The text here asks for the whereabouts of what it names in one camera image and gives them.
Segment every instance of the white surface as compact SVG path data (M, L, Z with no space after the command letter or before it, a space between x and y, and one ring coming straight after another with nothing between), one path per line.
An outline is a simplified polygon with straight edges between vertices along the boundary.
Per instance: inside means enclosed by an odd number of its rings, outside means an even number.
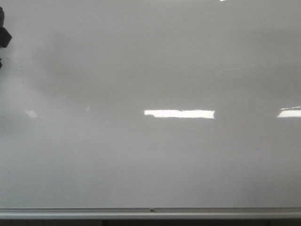
M1 207L301 206L301 1L0 6Z

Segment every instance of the glossy surface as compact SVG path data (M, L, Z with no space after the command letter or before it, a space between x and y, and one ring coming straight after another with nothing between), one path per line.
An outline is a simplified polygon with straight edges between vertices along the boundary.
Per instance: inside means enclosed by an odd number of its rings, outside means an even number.
M300 1L0 4L0 207L301 206Z

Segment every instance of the whiteboard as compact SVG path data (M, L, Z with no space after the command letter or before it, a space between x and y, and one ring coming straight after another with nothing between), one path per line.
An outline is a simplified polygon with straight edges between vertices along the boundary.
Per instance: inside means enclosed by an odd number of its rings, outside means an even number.
M1 208L301 206L301 2L1 0Z

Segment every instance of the black object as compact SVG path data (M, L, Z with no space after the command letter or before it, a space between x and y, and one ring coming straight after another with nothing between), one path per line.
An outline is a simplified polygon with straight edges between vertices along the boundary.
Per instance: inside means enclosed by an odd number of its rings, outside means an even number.
M4 24L4 12L3 9L0 7L0 48L6 48L11 40L11 35L8 31L3 27Z

